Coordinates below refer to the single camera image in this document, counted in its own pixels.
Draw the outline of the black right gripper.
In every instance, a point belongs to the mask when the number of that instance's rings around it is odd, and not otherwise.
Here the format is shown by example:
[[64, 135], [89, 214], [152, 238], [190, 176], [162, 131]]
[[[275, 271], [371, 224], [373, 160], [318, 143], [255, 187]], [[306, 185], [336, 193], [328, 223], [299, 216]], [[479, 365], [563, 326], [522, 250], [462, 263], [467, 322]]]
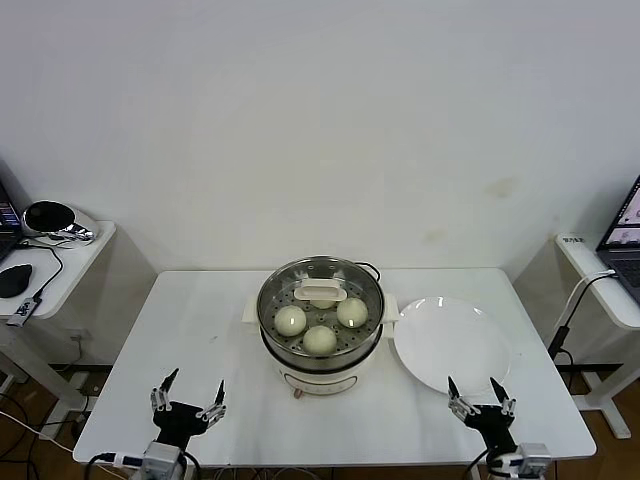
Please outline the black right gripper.
[[510, 433], [515, 420], [516, 399], [493, 377], [490, 378], [498, 405], [472, 405], [459, 393], [451, 377], [448, 381], [448, 407], [467, 427], [478, 431], [489, 453], [513, 453], [517, 446]]

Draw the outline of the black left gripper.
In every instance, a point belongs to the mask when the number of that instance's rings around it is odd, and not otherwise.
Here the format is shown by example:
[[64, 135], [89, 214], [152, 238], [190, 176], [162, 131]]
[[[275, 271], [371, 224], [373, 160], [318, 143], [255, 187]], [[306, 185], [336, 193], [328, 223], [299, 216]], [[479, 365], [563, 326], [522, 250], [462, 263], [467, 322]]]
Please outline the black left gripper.
[[174, 369], [150, 394], [153, 423], [159, 428], [156, 442], [165, 445], [188, 445], [194, 436], [204, 434], [208, 424], [216, 424], [226, 415], [225, 388], [221, 381], [213, 403], [202, 409], [189, 404], [171, 401], [169, 391], [178, 375]]

